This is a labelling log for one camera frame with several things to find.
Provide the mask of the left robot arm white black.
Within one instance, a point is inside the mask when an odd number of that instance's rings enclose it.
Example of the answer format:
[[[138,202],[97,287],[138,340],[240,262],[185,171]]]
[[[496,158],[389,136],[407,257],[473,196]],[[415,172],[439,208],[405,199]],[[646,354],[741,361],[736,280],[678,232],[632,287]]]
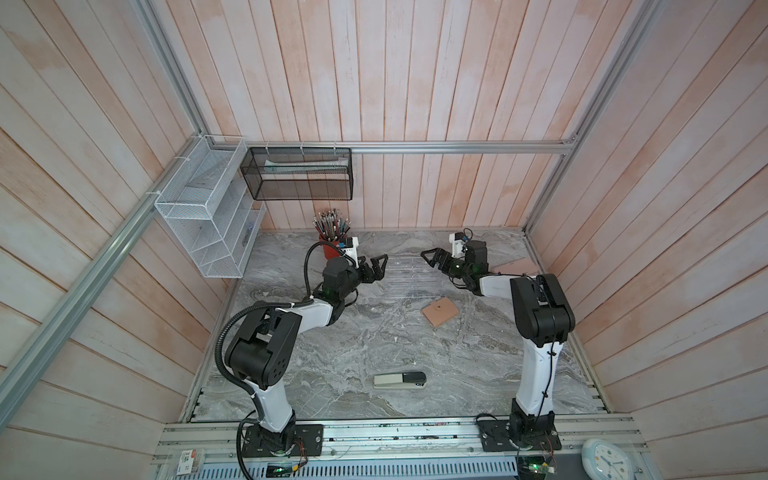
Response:
[[[259,301],[234,314],[214,347],[216,368],[252,400],[258,425],[281,434],[295,421],[283,377],[298,336],[334,324],[361,284],[384,278],[388,256],[327,261],[322,282],[299,302]]]

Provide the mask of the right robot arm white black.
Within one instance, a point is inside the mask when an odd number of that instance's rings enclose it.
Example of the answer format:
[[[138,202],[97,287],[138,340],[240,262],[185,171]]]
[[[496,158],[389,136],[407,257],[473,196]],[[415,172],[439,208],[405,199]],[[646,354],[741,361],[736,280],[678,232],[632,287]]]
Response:
[[[493,273],[486,243],[465,240],[454,256],[442,248],[420,256],[440,270],[458,289],[476,296],[512,302],[513,319],[524,339],[521,383],[512,400],[508,432],[514,442],[554,433],[554,383],[563,346],[575,328],[575,316],[553,274]]]

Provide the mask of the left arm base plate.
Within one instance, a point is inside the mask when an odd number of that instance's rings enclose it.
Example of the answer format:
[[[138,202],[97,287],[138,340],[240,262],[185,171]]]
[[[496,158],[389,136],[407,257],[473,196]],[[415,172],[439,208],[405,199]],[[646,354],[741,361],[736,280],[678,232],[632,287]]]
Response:
[[[258,424],[245,426],[237,445],[245,458],[319,456],[322,452],[324,426],[320,423],[289,424],[281,433]]]

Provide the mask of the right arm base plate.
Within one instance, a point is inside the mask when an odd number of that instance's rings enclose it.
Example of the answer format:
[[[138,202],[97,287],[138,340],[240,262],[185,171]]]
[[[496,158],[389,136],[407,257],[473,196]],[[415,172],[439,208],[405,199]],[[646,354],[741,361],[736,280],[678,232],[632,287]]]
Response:
[[[475,425],[485,452],[511,452],[518,450],[558,451],[562,442],[554,426],[555,417],[498,419],[479,415]]]

